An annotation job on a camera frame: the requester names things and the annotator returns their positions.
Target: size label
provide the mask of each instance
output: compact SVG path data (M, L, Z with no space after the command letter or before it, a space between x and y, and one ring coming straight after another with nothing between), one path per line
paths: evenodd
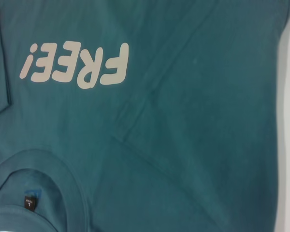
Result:
M37 199L34 197L25 197L25 208L34 211Z

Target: exclamation mark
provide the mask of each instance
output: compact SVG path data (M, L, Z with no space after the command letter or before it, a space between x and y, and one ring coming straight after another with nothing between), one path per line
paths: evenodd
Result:
M38 45L35 43L35 44L31 45L30 52L31 53L34 53L37 49L38 49ZM29 71L29 69L31 67L32 62L33 62L33 55L30 54L27 57L26 62L24 64L24 66L23 66L23 69L20 72L20 75L19 75L20 79L24 79L27 76L28 71Z

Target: teal t-shirt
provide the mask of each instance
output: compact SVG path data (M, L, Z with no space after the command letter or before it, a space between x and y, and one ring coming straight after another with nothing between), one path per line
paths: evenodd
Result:
M272 232L289 15L288 0L0 0L0 231Z

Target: white wall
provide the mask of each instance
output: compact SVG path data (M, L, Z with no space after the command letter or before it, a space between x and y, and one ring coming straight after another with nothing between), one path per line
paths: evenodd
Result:
M290 20L278 52L277 126L279 197L275 232L290 232Z

